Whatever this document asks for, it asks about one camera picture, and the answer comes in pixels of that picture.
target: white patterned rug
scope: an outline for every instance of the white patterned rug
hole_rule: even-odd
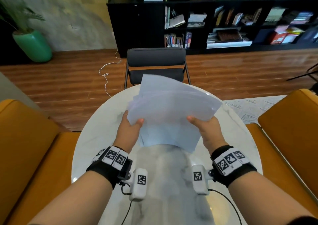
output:
[[[223,102],[230,106],[244,124],[257,123],[257,119],[286,95],[258,97],[249,99],[232,99]]]

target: power cord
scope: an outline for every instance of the power cord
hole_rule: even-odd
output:
[[[125,185],[125,183],[122,183],[122,182],[121,182],[121,193],[123,193],[124,195],[131,195],[131,192],[125,193],[125,192],[122,190],[122,187],[123,187],[124,185]],[[130,205],[129,205],[128,211],[127,211],[127,213],[126,213],[126,216],[125,216],[124,220],[122,221],[121,225],[124,224],[124,221],[126,220],[126,217],[127,217],[128,213],[129,213],[130,207],[131,207],[131,201],[130,201]]]
[[[109,75],[109,73],[106,73],[106,74],[103,75],[103,74],[101,74],[101,70],[102,70],[106,65],[108,65],[108,64],[112,64],[112,63],[118,64],[118,63],[120,63],[120,62],[121,62],[121,58],[117,58],[117,59],[120,59],[120,61],[119,61],[119,62],[110,62],[110,63],[107,63],[107,64],[105,64],[105,65],[99,70],[99,72],[98,72],[99,75],[103,76],[103,77],[106,79],[105,92],[106,92],[106,94],[107,94],[109,97],[111,97],[111,96],[108,94],[108,92],[107,92],[107,90],[106,90],[106,84],[108,84],[108,80],[107,80],[106,76]]]
[[[208,189],[208,190],[209,190],[209,191],[213,191],[213,192],[217,192],[217,193],[221,194],[222,196],[224,196],[224,197],[229,201],[229,203],[231,203],[231,205],[233,206],[233,208],[234,208],[234,210],[235,210],[235,212],[236,212],[236,214],[237,214],[237,216],[238,216],[239,223],[240,223],[240,225],[242,225],[242,221],[241,221],[241,218],[239,217],[239,213],[237,212],[237,210],[236,210],[235,206],[233,205],[233,203],[232,203],[224,194],[220,193],[219,191],[213,190],[213,189]]]

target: sheet of paper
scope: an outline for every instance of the sheet of paper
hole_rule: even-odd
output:
[[[144,75],[138,96],[128,105],[128,120],[134,124],[144,118],[140,129],[141,146],[171,144],[193,152],[200,139],[199,130],[186,117],[209,120],[221,102],[179,81]]]

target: round table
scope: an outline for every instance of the round table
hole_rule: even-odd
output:
[[[205,90],[193,87],[215,97]],[[133,86],[111,97],[86,123],[74,151],[72,182],[84,174],[99,150],[112,145],[128,102],[139,93],[139,88],[140,85]],[[215,116],[220,122],[226,142],[242,151],[262,174],[257,147],[239,116],[226,104],[220,107]],[[146,198],[142,202],[132,203],[124,224],[239,224],[233,207],[223,196],[216,192],[199,196],[193,190],[191,166],[202,164],[206,169],[212,168],[202,138],[192,154],[172,145],[140,147],[137,142],[129,158],[133,160],[131,171],[136,167],[148,171],[148,185]],[[222,192],[233,202],[224,185],[209,180],[209,187]],[[128,192],[128,189],[125,186],[124,192]],[[117,185],[99,224],[121,225],[128,207],[128,196],[123,195]],[[246,224],[241,214],[240,216],[242,223]]]

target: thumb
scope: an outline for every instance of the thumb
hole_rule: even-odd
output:
[[[204,121],[197,119],[194,116],[187,116],[187,120],[201,130]]]
[[[133,125],[133,127],[136,127],[137,129],[140,130],[140,128],[142,127],[144,121],[145,121],[144,119],[138,119],[138,120],[136,121],[136,123]]]

